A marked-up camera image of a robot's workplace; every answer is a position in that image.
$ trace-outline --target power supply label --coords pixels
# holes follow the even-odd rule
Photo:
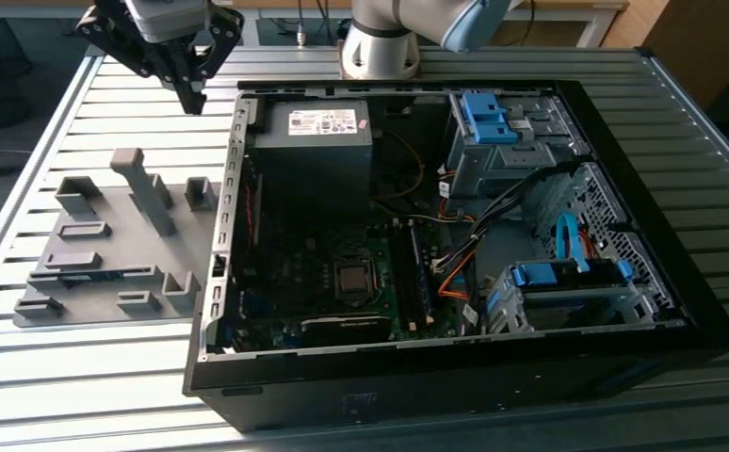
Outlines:
[[[294,110],[290,135],[355,134],[355,110]]]

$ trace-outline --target green circuit board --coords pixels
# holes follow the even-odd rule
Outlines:
[[[242,311],[250,347],[299,347],[301,322],[319,317],[379,316],[390,319],[390,341],[453,335],[458,317],[447,300],[435,300],[434,321],[427,328],[407,328],[401,319],[387,224],[307,228],[268,235],[258,251],[259,272],[267,275],[247,289]],[[418,227],[425,259],[438,253],[439,230]],[[345,269],[367,269],[369,287],[357,299],[345,293]]]

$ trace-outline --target open computer tower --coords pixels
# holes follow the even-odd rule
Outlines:
[[[184,392],[239,430],[606,397],[729,318],[577,82],[250,82]]]

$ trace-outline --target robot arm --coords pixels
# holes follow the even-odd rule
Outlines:
[[[354,0],[342,68],[357,79],[410,78],[418,71],[413,32],[453,52],[490,40],[513,0]]]
[[[418,72],[415,33],[454,51],[482,46],[499,26],[510,1],[354,0],[351,33],[342,50],[346,75],[361,79],[410,78]],[[155,75],[178,93],[183,111],[199,115],[204,81],[219,71],[239,43],[244,17],[210,0],[95,0],[76,29],[142,77]],[[192,41],[214,39],[196,52]]]
[[[95,0],[76,29],[142,77],[155,75],[187,114],[203,113],[204,81],[219,71],[239,38],[244,17],[208,0]],[[192,41],[208,29],[202,52]]]

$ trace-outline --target metal workbench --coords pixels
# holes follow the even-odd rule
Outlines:
[[[182,395],[188,323],[12,325],[58,216],[60,179],[87,174],[100,186],[123,184],[108,169],[111,150],[142,147],[166,183],[199,175],[219,181],[236,81],[331,79],[335,59],[331,49],[239,48],[208,83],[204,116],[186,117],[158,80],[86,57],[0,214],[0,451],[317,450],[322,442],[345,443],[323,450],[349,451],[729,450],[729,355],[586,404],[243,436]],[[729,145],[657,62],[633,51],[426,50],[423,74],[585,83],[729,313]]]

